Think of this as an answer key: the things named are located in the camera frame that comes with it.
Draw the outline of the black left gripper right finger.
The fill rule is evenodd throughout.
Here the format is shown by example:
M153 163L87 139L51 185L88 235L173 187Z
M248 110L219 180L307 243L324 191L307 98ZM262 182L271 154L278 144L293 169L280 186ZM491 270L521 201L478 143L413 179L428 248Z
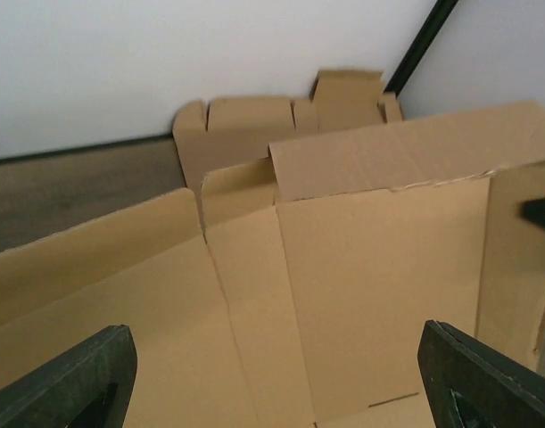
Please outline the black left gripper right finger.
M545 378L445 322L417 351L437 427L545 427Z

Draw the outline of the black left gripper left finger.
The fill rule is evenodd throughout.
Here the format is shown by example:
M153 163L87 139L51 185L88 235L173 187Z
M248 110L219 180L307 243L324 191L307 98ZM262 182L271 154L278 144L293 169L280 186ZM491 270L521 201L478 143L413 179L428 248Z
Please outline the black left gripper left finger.
M127 325L110 325L0 389L0 427L121 427L136 380Z

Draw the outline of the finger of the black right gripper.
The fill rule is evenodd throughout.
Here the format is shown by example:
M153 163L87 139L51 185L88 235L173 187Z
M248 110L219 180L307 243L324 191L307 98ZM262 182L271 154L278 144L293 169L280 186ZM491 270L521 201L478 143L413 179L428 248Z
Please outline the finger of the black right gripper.
M519 216L523 220L545 230L545 197L521 202Z

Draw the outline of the cardboard box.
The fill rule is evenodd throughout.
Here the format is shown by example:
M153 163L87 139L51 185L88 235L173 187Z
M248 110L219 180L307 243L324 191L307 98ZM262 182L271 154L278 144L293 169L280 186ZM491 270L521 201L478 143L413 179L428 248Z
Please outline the cardboard box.
M0 389L108 325L137 352L128 427L426 421L436 319L535 368L545 107L273 143L269 155L0 254Z

